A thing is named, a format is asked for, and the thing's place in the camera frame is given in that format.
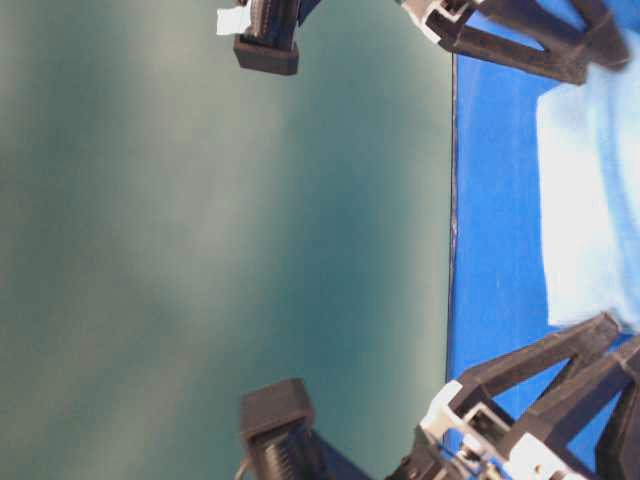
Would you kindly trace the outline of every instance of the blue table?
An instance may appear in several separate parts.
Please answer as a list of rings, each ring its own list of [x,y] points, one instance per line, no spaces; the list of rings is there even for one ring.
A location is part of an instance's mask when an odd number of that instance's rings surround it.
[[[557,0],[543,6],[567,14]],[[609,2],[618,24],[640,27],[640,1]],[[477,28],[521,40],[479,15]],[[552,329],[540,248],[535,109],[557,82],[458,56],[455,215],[448,377],[531,343]],[[551,379],[545,372],[502,394],[520,415]],[[570,444],[588,465],[610,404]]]

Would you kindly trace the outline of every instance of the teal surface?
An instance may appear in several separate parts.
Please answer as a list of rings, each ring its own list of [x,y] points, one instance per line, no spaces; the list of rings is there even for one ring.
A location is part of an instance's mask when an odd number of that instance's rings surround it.
[[[288,376],[382,477],[444,381],[450,56],[326,0],[243,71],[223,6],[0,1],[1,478],[231,478]]]

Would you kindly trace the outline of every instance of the black plastic bracket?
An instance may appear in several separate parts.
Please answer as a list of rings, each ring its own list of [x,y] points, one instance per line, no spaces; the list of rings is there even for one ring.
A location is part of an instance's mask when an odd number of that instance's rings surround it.
[[[247,0],[236,0],[246,5]],[[278,75],[298,73],[300,55],[294,42],[302,25],[321,0],[253,0],[250,29],[236,35],[233,51],[242,68]]]
[[[582,84],[587,66],[620,70],[630,53],[602,0],[571,0],[583,19],[578,29],[543,9],[535,0],[433,0],[426,26],[444,49],[567,83]],[[494,35],[466,23],[475,11],[523,33],[540,49]]]

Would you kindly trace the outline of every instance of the light blue cloth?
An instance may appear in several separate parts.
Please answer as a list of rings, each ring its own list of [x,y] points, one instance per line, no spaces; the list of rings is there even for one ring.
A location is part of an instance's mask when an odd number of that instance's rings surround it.
[[[542,255],[549,323],[609,311],[640,333],[640,36],[622,73],[538,101]]]

